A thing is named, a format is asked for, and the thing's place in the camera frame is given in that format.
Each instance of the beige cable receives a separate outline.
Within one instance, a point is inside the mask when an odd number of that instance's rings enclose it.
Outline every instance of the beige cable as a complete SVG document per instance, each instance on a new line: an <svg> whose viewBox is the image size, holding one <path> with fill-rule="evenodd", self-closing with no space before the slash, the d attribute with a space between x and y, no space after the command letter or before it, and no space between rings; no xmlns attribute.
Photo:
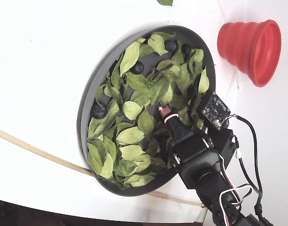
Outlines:
<svg viewBox="0 0 288 226"><path fill-rule="evenodd" d="M13 137L11 136L10 134L8 133L5 133L4 131L0 130L0 138L6 140L6 141L9 141L13 144L15 144L16 146L19 146L27 151L30 151L34 154L37 154L43 158L46 158L48 160L51 160L53 162L56 162L58 164L61 164L63 166L66 166L72 170L76 170L80 173L84 173L84 174L87 174L89 176L92 176L94 177L94 174L92 173L92 171L90 171L89 169L86 169L86 168L83 168L81 166L78 166L78 165L75 165L73 163L70 163L66 160L63 160L61 158L58 158L52 154L49 154L43 150L40 150L16 137ZM171 197L171 196L168 196L168 195L165 195L165 194L162 194L162 193L159 193L159 192L150 192L148 193L148 195L150 196L154 196L154 197L158 197L158 198L162 198L162 199L167 199L167 200L171 200L171 201L174 201L174 202L179 202L179 203L184 203L184 204L189 204L189 205L193 205L193 206L201 206L201 207L204 207L204 204L202 203L199 203L199 202L192 202L192 201L187 201L187 200L182 200L182 199L177 199L177 198L174 198L174 197Z"/></svg>

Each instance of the blueberry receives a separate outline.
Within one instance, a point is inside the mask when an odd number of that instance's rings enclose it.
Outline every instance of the blueberry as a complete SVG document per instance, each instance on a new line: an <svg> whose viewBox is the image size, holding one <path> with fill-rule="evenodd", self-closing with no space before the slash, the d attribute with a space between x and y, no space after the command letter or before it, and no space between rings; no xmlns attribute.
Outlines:
<svg viewBox="0 0 288 226"><path fill-rule="evenodd" d="M141 74L143 71L144 65L140 61L137 61L135 65L130 69L130 72L133 74Z"/></svg>
<svg viewBox="0 0 288 226"><path fill-rule="evenodd" d="M107 107L103 103L95 102L91 109L91 116L95 119L103 119L107 115Z"/></svg>
<svg viewBox="0 0 288 226"><path fill-rule="evenodd" d="M190 54L191 53L191 46L188 44L182 45L182 53Z"/></svg>
<svg viewBox="0 0 288 226"><path fill-rule="evenodd" d="M176 48L177 48L177 44L175 41L167 40L165 42L165 50L167 50L168 52L175 51Z"/></svg>

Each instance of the white table surface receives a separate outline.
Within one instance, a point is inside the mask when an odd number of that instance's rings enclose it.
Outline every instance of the white table surface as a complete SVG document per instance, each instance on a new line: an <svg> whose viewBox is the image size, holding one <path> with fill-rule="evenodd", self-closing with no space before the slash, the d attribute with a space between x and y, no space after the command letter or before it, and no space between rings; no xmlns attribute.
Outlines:
<svg viewBox="0 0 288 226"><path fill-rule="evenodd" d="M231 15L235 7L246 4L236 2L174 0L173 7L165 7L157 0L0 0L0 129L88 168L78 147L76 118L94 68L129 34L171 24L188 27L204 39L216 64L216 92L233 109L235 69L219 56L216 41L228 18L244 19L245 11ZM178 176L158 191L199 201ZM193 222L201 211L149 195L117 196L94 178L1 138L0 200L67 215L136 222Z"/></svg>

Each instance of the white wire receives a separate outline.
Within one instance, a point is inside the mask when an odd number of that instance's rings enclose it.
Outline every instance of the white wire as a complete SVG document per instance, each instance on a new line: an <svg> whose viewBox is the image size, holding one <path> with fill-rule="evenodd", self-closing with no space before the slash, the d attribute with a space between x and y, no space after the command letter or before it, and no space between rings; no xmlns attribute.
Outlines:
<svg viewBox="0 0 288 226"><path fill-rule="evenodd" d="M220 205L220 208L221 208L221 210L223 212L225 226L229 226L229 224L228 224L228 222L226 220L227 215L226 215L226 213L224 211L223 203L221 202L221 197L225 193L232 192L232 191L238 191L238 190L241 190L241 189L244 189L244 188L250 188L250 189L253 190L253 187L251 185L245 185L243 187L231 188L231 189L225 190L225 191L220 193L220 195L219 195L219 205Z"/></svg>
<svg viewBox="0 0 288 226"><path fill-rule="evenodd" d="M224 158L223 158L220 154L218 154L218 155L219 155L219 157L222 159L222 161L223 161L223 166L224 166ZM227 174L227 172L226 172L226 170L225 170L225 167L223 167L223 169L224 169L224 172L225 172L227 178L229 179L229 181L230 181L230 183L231 183L231 185L232 185L232 188L235 188L235 185L233 184L233 182L231 181L229 175ZM237 204L239 204L239 203L242 202L241 200L239 200L239 199L237 198L237 196L235 195L234 192L232 192L232 194L234 195L235 199L237 200L237 203L232 203L232 205L237 205Z"/></svg>

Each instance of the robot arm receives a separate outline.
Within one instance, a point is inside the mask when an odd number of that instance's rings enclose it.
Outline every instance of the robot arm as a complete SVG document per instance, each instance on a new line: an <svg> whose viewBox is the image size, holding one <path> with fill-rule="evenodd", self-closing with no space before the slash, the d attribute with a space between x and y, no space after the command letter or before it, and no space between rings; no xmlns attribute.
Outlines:
<svg viewBox="0 0 288 226"><path fill-rule="evenodd" d="M234 191L238 188L233 190L231 181L225 175L225 168L236 150L232 142L233 131L227 128L229 109L211 91L206 93L198 109L208 122L208 133L185 126L174 108L159 108L172 136L169 155L182 181L188 189L196 190L201 201L212 212L213 222L217 226L271 225L259 222L252 215L244 217L241 208L236 208L241 204L238 193ZM252 191L250 185L244 186Z"/></svg>

